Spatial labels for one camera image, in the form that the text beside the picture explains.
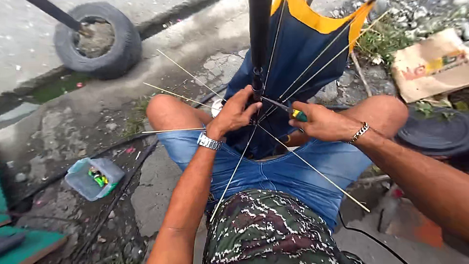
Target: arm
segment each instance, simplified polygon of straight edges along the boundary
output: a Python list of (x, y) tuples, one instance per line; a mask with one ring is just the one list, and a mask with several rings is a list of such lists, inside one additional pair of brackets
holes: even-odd
[[(244, 106), (252, 94), (251, 86), (228, 100), (218, 116), (207, 125), (207, 137), (220, 141), (223, 135), (249, 124), (262, 104)], [(194, 240), (204, 213), (216, 151), (198, 147), (184, 170), (169, 202), (163, 224), (147, 263), (192, 263)]]
[[(323, 141), (349, 141), (362, 127), (357, 120), (320, 105), (295, 102), (293, 107), (303, 111), (308, 122), (290, 120), (290, 124)], [(468, 174), (404, 148), (372, 129), (354, 145), (385, 171), (421, 212), (469, 241)]]

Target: black umbrella handle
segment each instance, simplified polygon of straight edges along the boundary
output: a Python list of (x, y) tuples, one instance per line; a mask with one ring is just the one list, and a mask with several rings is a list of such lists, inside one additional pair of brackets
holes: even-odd
[(27, 0), (27, 1), (29, 3), (35, 5), (36, 7), (41, 9), (42, 11), (46, 12), (51, 17), (57, 19), (59, 22), (65, 24), (67, 27), (75, 30), (76, 32), (81, 31), (80, 22), (75, 20), (69, 14), (62, 11), (60, 8), (58, 8), (53, 3), (51, 3), (47, 0)]
[(272, 0), (249, 0), (249, 33), (251, 39), (251, 61), (254, 67), (252, 90), (254, 101), (259, 102), (264, 92), (262, 65), (267, 51), (267, 34)]

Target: screwdriver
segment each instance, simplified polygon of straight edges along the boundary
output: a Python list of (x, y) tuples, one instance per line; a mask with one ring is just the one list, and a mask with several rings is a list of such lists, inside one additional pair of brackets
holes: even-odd
[(276, 105), (276, 106), (282, 108), (285, 111), (287, 111), (288, 113), (290, 113), (293, 116), (294, 119), (296, 119), (298, 121), (301, 121), (301, 122), (307, 122), (308, 121), (306, 115), (302, 111), (298, 111), (298, 110), (293, 109), (291, 107), (284, 106), (283, 104), (281, 104), (277, 101), (274, 101), (274, 100), (270, 100), (269, 98), (265, 98), (264, 96), (262, 96), (262, 99), (266, 100), (267, 102), (269, 102), (273, 105)]

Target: clear plastic box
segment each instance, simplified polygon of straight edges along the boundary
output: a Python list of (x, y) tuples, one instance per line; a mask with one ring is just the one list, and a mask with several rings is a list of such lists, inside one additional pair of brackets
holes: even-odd
[[(100, 187), (99, 184), (88, 175), (88, 170), (93, 166), (107, 178), (107, 185)], [(106, 158), (81, 159), (68, 169), (65, 181), (88, 201), (96, 201), (108, 195), (119, 183), (125, 172)]]

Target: tire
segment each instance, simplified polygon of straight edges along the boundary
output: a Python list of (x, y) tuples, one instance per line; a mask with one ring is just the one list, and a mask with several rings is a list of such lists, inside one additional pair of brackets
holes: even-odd
[(115, 7), (105, 2), (87, 3), (75, 7), (68, 14), (78, 21), (90, 17), (105, 19), (113, 27), (114, 43), (106, 54), (88, 58), (76, 50), (76, 32), (63, 24), (57, 25), (55, 50), (66, 68), (100, 79), (113, 79), (124, 75), (140, 60), (140, 35), (132, 22)]

